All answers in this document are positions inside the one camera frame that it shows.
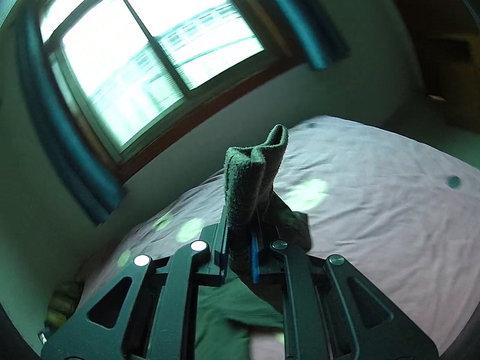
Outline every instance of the light spot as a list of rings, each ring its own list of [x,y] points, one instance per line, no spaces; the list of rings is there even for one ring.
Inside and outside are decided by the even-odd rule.
[[[184,223],[183,226],[180,228],[176,237],[177,241],[181,243],[188,242],[191,239],[194,239],[195,237],[200,235],[202,229],[203,219],[193,218],[188,222]]]
[[[155,231],[163,230],[169,225],[172,219],[173,217],[170,212],[167,212],[165,215],[155,221],[155,223],[153,224],[153,228],[155,229]]]
[[[292,187],[284,202],[292,211],[303,212],[318,206],[327,196],[327,182],[314,178]]]
[[[275,333],[275,338],[280,341],[282,344],[285,344],[285,335],[280,332],[280,333]]]
[[[125,264],[128,263],[128,260],[130,259],[130,255],[131,255],[131,251],[130,251],[130,250],[124,251],[124,252],[121,254],[121,256],[118,258],[117,266],[119,266],[120,268],[122,268],[123,266],[125,266]]]

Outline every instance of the white wall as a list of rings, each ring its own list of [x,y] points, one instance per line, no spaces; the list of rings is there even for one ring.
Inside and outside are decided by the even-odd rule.
[[[321,1],[351,46],[351,58],[316,72],[299,66],[211,117],[130,179],[128,196],[98,228],[58,180],[39,145],[19,88],[14,35],[4,34],[0,302],[28,343],[38,349],[35,333],[59,280],[69,278],[107,239],[124,234],[221,168],[227,147],[262,142],[276,123],[291,127],[320,114],[380,126],[400,104],[421,95],[413,50],[390,0]]]

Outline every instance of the window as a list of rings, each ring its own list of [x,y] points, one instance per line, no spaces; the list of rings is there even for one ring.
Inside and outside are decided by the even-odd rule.
[[[203,25],[209,26],[215,22],[215,19],[212,15],[207,15],[200,17],[200,21],[203,23]]]
[[[198,28],[195,24],[189,24],[184,28],[185,32],[187,33],[188,36],[193,36],[196,33],[198,33]]]
[[[220,14],[222,17],[227,17],[230,15],[233,15],[237,12],[235,7],[233,5],[227,5],[226,7],[221,7],[217,9],[217,12]]]
[[[247,13],[231,0],[51,0],[40,26],[63,96],[121,164],[277,59]]]
[[[182,39],[178,35],[171,35],[169,36],[169,42],[172,46],[176,46],[182,42]]]

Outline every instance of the wall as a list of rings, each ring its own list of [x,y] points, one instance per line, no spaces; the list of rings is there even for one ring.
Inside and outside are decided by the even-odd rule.
[[[425,98],[407,103],[385,126],[480,169],[480,134],[445,123],[444,104]]]
[[[394,0],[415,44],[450,33],[478,33],[463,0]]]
[[[321,1],[351,46],[351,58],[316,72],[299,66],[211,117],[130,179],[128,196],[98,228],[43,154],[19,88],[14,35],[2,29],[0,240],[8,253],[0,255],[0,278],[15,285],[0,286],[0,302],[27,342],[38,349],[35,332],[59,280],[107,239],[219,169],[227,147],[262,142],[276,123],[291,127],[320,114],[380,126],[400,104],[421,95],[409,37],[391,0]]]

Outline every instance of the window frame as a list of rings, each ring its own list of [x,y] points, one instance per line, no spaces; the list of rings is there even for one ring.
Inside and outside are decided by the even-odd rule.
[[[52,0],[40,0],[40,2],[43,2],[43,7],[46,7],[50,1]],[[45,53],[47,56],[52,54],[55,56],[59,65],[61,65],[62,72],[73,73],[62,48],[63,35],[70,28],[72,28],[86,12],[88,12],[101,1],[102,0],[84,0],[73,12],[71,12],[71,14],[68,15],[61,25],[54,30],[49,39],[44,42]],[[211,112],[205,112],[205,109],[217,109],[217,111],[221,109],[218,109],[215,104],[209,106],[209,103],[214,101],[225,102],[224,99],[228,98],[229,100],[227,103],[229,104],[241,97],[243,95],[241,93],[246,94],[254,89],[254,87],[251,87],[251,83],[258,82],[258,80],[255,79],[256,76],[259,76],[259,78],[265,77],[265,80],[268,80],[303,62],[303,60],[299,58],[299,48],[296,42],[293,41],[293,36],[291,36],[289,32],[287,32],[286,36],[284,36],[284,34],[281,33],[282,30],[285,30],[285,26],[281,28],[283,23],[282,25],[278,26],[277,23],[272,19],[271,15],[263,9],[257,0],[230,1],[239,10],[244,20],[247,21],[257,39],[264,46],[264,50],[239,62],[217,76],[214,76],[212,79],[208,80],[197,88],[190,90],[186,84],[185,86],[180,87],[184,97],[175,104],[171,111],[167,112],[166,114],[162,112],[157,118],[155,118],[141,131],[135,134],[124,145],[126,148],[122,151],[112,144],[111,139],[107,137],[105,130],[97,121],[95,115],[93,115],[91,108],[88,106],[87,97],[83,93],[80,84],[75,79],[75,74],[67,74],[67,76],[65,76],[64,73],[65,81],[67,82],[73,97],[79,103],[78,107],[83,113],[84,119],[88,121],[92,131],[95,135],[97,135],[100,142],[104,145],[106,152],[117,165],[118,174],[120,175],[121,179],[127,180],[130,178],[134,173],[136,173],[136,171],[140,170],[151,159],[168,147],[171,143],[165,147],[164,144],[158,144],[158,140],[162,140],[162,137],[167,132],[175,130],[184,131],[183,128],[175,128],[176,125],[179,123],[185,123],[185,120],[189,119],[189,115],[192,114],[196,108],[204,106],[202,107],[204,111],[201,113],[205,115],[209,114],[205,117],[207,119],[213,114],[210,115]],[[123,0],[123,2],[130,10],[131,14],[143,32],[146,35],[149,34],[148,30],[145,28],[145,25],[143,25],[142,21],[135,13],[128,0]],[[153,50],[153,53],[159,57],[168,73],[174,78],[174,81],[177,83],[177,85],[179,83],[184,83],[179,75],[179,72],[170,62],[169,56],[167,55],[167,50],[164,50],[160,45],[160,40],[157,41],[157,39],[152,35],[147,35],[147,39],[148,44]],[[239,86],[243,85],[245,86],[246,90],[239,88]],[[192,125],[189,130],[192,130],[198,124],[199,123]],[[83,130],[80,132],[85,138],[85,125],[82,126],[82,129],[80,130]],[[162,149],[154,152],[153,155],[152,147],[161,147]],[[144,158],[144,160],[139,161],[139,159],[136,157]]]

